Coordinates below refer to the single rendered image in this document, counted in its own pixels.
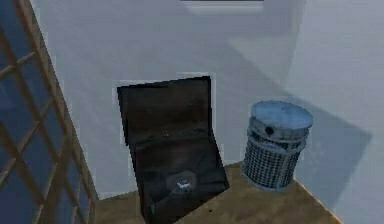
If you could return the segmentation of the wooden framed window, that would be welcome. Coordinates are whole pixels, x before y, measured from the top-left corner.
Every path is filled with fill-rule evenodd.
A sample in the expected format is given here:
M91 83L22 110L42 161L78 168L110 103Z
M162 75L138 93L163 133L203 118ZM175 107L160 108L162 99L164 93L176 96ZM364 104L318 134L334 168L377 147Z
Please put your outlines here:
M31 0L0 0L0 224L96 224L98 195Z

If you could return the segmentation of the dark wooden commode with lid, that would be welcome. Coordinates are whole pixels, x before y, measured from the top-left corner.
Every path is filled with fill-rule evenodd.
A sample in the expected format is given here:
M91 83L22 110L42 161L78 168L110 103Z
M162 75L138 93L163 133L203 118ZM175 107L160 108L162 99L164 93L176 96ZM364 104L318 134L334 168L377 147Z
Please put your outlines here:
M146 224L174 224L229 188L212 127L211 78L117 88Z

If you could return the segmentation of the grey mesh bin with lid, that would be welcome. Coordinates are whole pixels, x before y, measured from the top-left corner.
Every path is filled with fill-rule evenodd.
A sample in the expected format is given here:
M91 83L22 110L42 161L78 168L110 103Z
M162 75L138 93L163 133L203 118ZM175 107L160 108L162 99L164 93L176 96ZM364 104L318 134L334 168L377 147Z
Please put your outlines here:
M260 101L251 107L242 175L254 186L281 192L293 182L313 116L284 101Z

